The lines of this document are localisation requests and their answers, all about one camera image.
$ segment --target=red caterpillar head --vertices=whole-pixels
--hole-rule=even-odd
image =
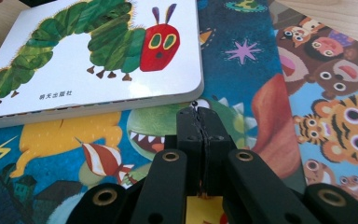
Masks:
[[[167,10],[165,24],[158,24],[158,8],[153,7],[157,25],[146,29],[140,69],[143,72],[162,70],[172,60],[180,45],[179,32],[168,24],[176,4]]]

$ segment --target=white book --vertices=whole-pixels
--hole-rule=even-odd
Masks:
[[[0,128],[188,102],[203,91],[196,2],[65,0],[0,48]]]

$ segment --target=pink star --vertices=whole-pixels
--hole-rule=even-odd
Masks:
[[[245,57],[255,60],[255,56],[253,55],[253,52],[261,51],[261,49],[254,49],[254,46],[256,46],[257,43],[254,43],[251,46],[248,46],[247,43],[248,43],[247,39],[245,39],[245,43],[243,43],[243,46],[241,46],[238,42],[235,42],[237,49],[226,51],[226,53],[234,54],[228,59],[230,60],[233,58],[240,58],[241,64],[245,63]]]

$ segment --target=caterpillar illustration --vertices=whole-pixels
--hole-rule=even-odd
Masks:
[[[125,0],[77,2],[43,20],[10,65],[0,69],[0,104],[11,93],[11,97],[19,94],[19,86],[48,63],[53,48],[68,35],[90,34],[89,60],[94,65],[87,71],[94,74],[95,66],[101,66],[98,78],[105,72],[109,78],[116,77],[113,71],[120,69],[126,74],[122,80],[131,80],[130,73],[137,68],[143,72],[164,69],[180,45],[178,31],[168,24],[175,7],[167,9],[165,24],[159,24],[158,8],[153,7],[157,24],[147,29],[129,26],[132,4]]]

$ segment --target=dinosaur mouth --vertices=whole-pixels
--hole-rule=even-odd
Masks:
[[[155,136],[130,131],[130,139],[141,149],[158,153],[164,149],[165,136]]]

